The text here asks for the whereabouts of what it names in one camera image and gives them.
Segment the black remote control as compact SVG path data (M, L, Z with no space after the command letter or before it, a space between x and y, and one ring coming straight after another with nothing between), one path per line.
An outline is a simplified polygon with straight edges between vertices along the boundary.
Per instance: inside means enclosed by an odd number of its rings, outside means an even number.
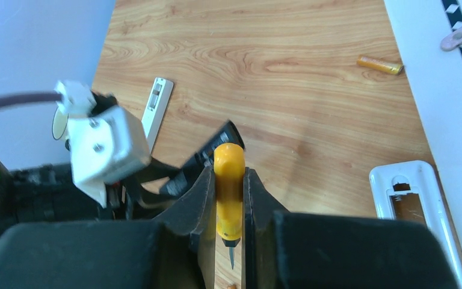
M214 150L224 143L234 143L245 150L244 141L236 125L228 120L224 125L181 167L174 178L169 179L159 189L159 193L180 197L195 183L205 167L214 164Z

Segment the short white remote control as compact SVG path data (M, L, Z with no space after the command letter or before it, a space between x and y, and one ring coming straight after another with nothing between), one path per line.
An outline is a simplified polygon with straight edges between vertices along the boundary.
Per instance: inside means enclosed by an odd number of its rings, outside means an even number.
M377 216L426 225L462 288L462 262L433 167L425 161L377 166L369 173Z

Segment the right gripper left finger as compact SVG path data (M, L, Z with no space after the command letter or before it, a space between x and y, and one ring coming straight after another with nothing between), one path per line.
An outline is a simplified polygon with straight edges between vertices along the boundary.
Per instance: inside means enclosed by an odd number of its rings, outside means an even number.
M212 168L156 220L154 288L213 288L215 282L216 203Z

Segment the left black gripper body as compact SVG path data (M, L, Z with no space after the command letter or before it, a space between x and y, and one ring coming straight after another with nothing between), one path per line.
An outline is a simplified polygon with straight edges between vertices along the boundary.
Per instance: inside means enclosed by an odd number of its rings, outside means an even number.
M69 163L16 170L11 174L8 209L17 223L151 219L174 197L152 193L142 184L174 178L180 171L153 159L130 177L106 185L109 199L103 207L73 184Z

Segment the long white remote control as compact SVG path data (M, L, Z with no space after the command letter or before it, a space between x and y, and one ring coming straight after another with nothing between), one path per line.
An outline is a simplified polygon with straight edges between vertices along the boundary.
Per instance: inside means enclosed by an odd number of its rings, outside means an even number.
M174 82L165 78L156 77L141 119L144 134L152 153L162 120L173 91Z

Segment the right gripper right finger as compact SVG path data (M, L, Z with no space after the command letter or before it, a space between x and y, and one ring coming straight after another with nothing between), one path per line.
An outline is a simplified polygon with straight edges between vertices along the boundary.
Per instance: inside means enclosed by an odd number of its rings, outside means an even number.
M299 288L300 217L249 167L243 179L242 288Z

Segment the yellow handled screwdriver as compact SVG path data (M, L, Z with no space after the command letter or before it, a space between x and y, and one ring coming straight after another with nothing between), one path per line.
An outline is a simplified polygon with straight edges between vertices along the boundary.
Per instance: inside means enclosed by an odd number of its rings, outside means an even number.
M235 247L242 237L244 150L240 145L224 143L214 151L217 234L229 248L230 266L235 266Z

